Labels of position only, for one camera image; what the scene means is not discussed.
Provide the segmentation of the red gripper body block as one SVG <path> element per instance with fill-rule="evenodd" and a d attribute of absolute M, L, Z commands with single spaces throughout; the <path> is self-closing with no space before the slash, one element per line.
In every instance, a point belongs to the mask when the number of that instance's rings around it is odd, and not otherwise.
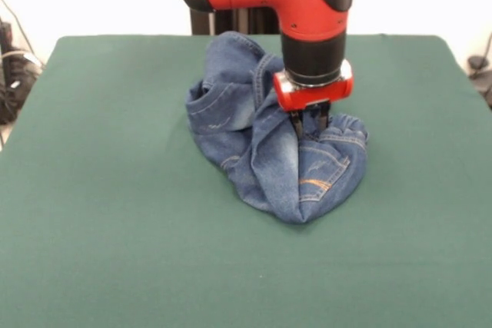
<path fill-rule="evenodd" d="M 283 110 L 304 110 L 311 105 L 345 99 L 351 94 L 353 85 L 353 71 L 347 59 L 341 63 L 340 76 L 325 85 L 295 84 L 288 78 L 286 71 L 275 73 L 273 77 L 277 100 Z"/>

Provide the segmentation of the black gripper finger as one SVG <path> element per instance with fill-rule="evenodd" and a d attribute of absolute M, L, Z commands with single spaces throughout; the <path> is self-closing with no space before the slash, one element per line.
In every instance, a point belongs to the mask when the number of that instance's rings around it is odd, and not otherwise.
<path fill-rule="evenodd" d="M 291 112 L 291 123 L 294 127 L 295 133 L 298 137 L 302 137 L 304 134 L 303 130 L 303 111 L 292 111 Z"/>
<path fill-rule="evenodd" d="M 317 128 L 326 129 L 329 124 L 329 112 L 331 109 L 330 103 L 319 104 L 319 115 L 317 119 Z"/>

